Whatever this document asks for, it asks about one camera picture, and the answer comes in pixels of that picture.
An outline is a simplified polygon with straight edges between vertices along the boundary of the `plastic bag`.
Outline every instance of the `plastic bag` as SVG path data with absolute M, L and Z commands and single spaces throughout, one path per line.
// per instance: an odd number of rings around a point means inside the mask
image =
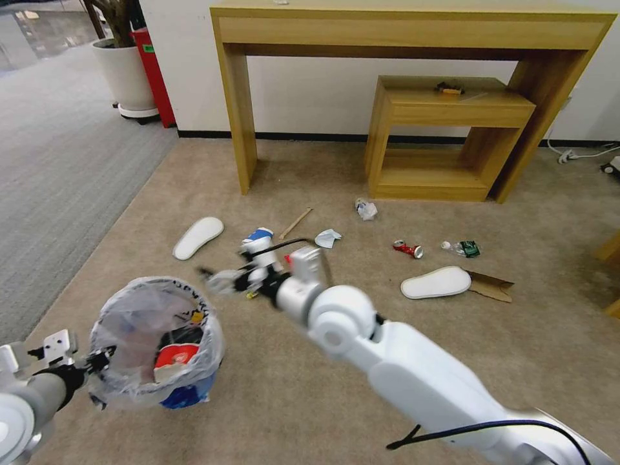
M 357 213 L 359 213 L 364 221 L 374 220 L 378 213 L 377 206 L 374 203 L 361 197 L 355 200 L 355 210 L 357 210 Z
M 195 339 L 200 328 L 200 341 Z M 186 364 L 156 382 L 162 345 L 194 336 L 198 350 Z M 131 281 L 101 309 L 90 334 L 90 350 L 116 346 L 109 368 L 90 379 L 95 403 L 119 408 L 169 408 L 207 401 L 220 366 L 224 339 L 208 301 L 188 283 L 167 276 Z

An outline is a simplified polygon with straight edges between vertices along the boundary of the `red box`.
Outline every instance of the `red box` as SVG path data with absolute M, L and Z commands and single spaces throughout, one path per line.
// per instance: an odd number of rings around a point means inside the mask
M 147 28 L 138 29 L 133 31 L 132 36 L 138 46 L 140 52 L 140 58 L 142 58 L 142 65 L 144 71 L 147 73 L 147 79 L 149 80 L 150 89 L 153 92 L 155 99 L 155 105 L 160 112 L 161 124 L 165 128 L 169 128 L 176 124 L 174 119 L 174 113 L 172 111 L 172 105 L 170 105 L 170 98 L 168 97 L 168 91 L 166 85 L 163 83 L 163 77 L 157 57 L 155 56 L 155 50 L 153 49 L 152 41 L 150 40 L 149 31 Z

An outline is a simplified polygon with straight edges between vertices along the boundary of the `white insole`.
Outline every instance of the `white insole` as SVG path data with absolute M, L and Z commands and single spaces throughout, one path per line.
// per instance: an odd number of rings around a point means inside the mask
M 400 292 L 406 298 L 419 299 L 461 294 L 471 286 L 471 276 L 460 267 L 445 267 L 404 280 Z
M 200 247 L 219 236 L 223 230 L 224 224 L 217 218 L 212 216 L 202 218 L 185 232 L 181 240 L 174 246 L 172 255 L 179 260 L 187 260 Z

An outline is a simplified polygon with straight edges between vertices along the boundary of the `wooden side table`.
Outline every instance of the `wooden side table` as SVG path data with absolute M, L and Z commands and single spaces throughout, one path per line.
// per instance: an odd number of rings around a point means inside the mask
M 211 6 L 241 193 L 258 160 L 247 56 L 512 60 L 536 104 L 491 195 L 503 202 L 616 17 L 553 0 L 222 0 Z
M 486 199 L 535 105 L 493 77 L 458 78 L 462 95 L 435 90 L 449 80 L 379 76 L 365 155 L 372 197 Z M 386 150 L 395 125 L 472 128 L 462 150 Z

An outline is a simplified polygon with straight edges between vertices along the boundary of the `crushed plastic bottle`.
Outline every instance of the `crushed plastic bottle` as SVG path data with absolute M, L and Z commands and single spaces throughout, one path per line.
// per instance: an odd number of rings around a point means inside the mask
M 455 254 L 466 258 L 472 258 L 480 255 L 480 249 L 478 249 L 478 245 L 474 241 L 461 241 L 455 244 L 451 244 L 448 241 L 443 241 L 441 243 L 441 248 L 452 251 Z
M 361 197 L 355 200 L 355 209 L 364 221 L 374 220 L 378 213 L 377 206 Z

